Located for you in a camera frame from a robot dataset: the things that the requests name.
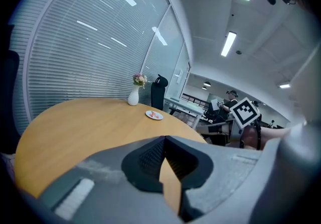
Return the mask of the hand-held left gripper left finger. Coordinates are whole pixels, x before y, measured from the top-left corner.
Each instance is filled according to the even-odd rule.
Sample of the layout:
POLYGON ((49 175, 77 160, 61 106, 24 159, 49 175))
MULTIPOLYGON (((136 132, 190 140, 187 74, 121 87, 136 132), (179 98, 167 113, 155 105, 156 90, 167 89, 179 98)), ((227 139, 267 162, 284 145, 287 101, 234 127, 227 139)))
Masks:
POLYGON ((99 151, 53 181, 40 201, 69 224, 181 224, 159 181, 164 137, 99 151))

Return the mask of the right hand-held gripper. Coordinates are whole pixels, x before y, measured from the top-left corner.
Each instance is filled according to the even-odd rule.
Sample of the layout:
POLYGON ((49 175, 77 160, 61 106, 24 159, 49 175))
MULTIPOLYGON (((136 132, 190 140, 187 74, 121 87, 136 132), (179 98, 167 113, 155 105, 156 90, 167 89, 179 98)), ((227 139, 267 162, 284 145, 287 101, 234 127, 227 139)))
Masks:
POLYGON ((203 125, 197 127, 200 134, 229 134, 230 140, 240 140, 245 127, 251 124, 257 126, 260 113, 255 105, 245 97, 230 108, 226 122, 203 125))

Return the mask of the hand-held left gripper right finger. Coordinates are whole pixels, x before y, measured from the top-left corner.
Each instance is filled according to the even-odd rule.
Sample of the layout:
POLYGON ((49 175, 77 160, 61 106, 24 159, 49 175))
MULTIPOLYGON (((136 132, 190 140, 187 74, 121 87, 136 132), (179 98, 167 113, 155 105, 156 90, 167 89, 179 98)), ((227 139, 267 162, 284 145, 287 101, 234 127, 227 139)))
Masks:
POLYGON ((167 136, 165 157, 181 186, 178 213, 166 213, 165 224, 250 224, 255 197, 241 197, 260 156, 167 136))

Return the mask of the small white plate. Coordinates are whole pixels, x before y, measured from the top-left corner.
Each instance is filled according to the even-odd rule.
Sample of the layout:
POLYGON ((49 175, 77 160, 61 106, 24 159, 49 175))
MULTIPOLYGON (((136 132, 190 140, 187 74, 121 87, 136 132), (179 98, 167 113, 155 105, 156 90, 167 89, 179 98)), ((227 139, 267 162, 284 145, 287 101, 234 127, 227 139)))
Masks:
POLYGON ((151 118, 151 117, 149 116, 149 114, 152 114, 151 111, 153 111, 153 110, 148 110, 148 111, 145 112, 145 115, 146 115, 147 117, 149 117, 150 119, 153 119, 153 120, 162 120, 162 119, 164 118, 163 115, 160 114, 160 113, 158 113, 158 112, 157 112, 158 115, 153 116, 153 118, 151 118))

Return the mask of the person's right forearm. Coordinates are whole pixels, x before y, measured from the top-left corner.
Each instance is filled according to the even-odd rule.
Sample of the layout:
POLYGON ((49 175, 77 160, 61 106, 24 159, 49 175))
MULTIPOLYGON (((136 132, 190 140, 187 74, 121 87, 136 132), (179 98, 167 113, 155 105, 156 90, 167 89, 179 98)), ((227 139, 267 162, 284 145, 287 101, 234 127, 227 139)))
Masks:
MULTIPOLYGON (((284 138, 290 132, 291 128, 270 129, 262 127, 260 130, 260 150, 263 150, 266 143, 271 139, 284 138)), ((257 149, 258 131, 253 126, 247 126, 242 134, 241 140, 244 142, 245 148, 257 149)))

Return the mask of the black metal railing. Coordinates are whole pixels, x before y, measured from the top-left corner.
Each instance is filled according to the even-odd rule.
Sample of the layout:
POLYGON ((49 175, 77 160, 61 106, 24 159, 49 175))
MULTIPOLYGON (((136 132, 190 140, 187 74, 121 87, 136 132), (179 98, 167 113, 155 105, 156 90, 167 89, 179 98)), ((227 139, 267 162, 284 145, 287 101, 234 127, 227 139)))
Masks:
POLYGON ((199 98, 196 98, 194 96, 191 96, 185 93, 183 93, 183 95, 181 96, 181 99, 188 103, 193 103, 203 109, 208 109, 209 107, 209 103, 207 101, 201 100, 199 98))

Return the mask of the white desk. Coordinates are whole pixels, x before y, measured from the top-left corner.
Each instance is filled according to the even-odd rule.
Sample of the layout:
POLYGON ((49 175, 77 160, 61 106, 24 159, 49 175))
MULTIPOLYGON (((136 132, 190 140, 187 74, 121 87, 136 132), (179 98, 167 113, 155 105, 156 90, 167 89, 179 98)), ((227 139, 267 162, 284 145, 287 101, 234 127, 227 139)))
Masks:
POLYGON ((189 103, 185 100, 176 99, 173 97, 165 97, 164 104, 169 106, 169 114, 174 115, 174 113, 184 113, 194 117, 191 127, 195 130, 199 120, 203 115, 203 109, 200 106, 189 103))

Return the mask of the black office chair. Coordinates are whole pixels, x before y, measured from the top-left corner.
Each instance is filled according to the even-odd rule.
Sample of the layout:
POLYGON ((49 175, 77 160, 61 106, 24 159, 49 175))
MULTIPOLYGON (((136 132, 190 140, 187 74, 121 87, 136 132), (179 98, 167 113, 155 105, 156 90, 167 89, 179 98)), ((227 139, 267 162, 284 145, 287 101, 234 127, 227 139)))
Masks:
POLYGON ((168 84, 168 80, 160 74, 158 75, 157 79, 151 84, 150 102, 152 107, 159 110, 164 109, 165 90, 168 84))

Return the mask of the white ceramic vase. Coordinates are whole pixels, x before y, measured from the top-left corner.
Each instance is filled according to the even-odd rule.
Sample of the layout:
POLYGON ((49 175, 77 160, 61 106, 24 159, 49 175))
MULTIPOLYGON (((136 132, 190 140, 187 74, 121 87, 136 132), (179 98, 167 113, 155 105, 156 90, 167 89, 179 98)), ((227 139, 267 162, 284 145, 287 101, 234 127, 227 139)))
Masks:
POLYGON ((139 101, 139 88, 140 86, 139 85, 134 85, 133 86, 133 89, 127 99, 127 103, 130 105, 130 106, 136 106, 138 104, 138 101, 139 101))

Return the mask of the pink flower bouquet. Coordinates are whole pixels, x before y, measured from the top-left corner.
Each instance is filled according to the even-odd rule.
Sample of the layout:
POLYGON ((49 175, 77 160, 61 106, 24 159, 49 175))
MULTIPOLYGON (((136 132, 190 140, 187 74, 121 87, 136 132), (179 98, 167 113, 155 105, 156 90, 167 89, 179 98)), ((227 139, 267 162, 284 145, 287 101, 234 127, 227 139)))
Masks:
POLYGON ((136 73, 132 77, 133 84, 139 87, 144 88, 147 83, 147 77, 141 73, 136 73))

